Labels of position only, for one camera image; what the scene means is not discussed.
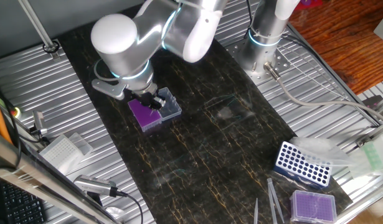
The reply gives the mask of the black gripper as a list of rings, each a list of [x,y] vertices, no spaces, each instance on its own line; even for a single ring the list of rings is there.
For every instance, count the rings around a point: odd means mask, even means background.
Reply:
[[[132,90],[136,98],[140,98],[143,106],[150,109],[160,110],[166,104],[166,99],[158,94],[158,86],[155,83],[150,83],[144,87],[137,87]]]

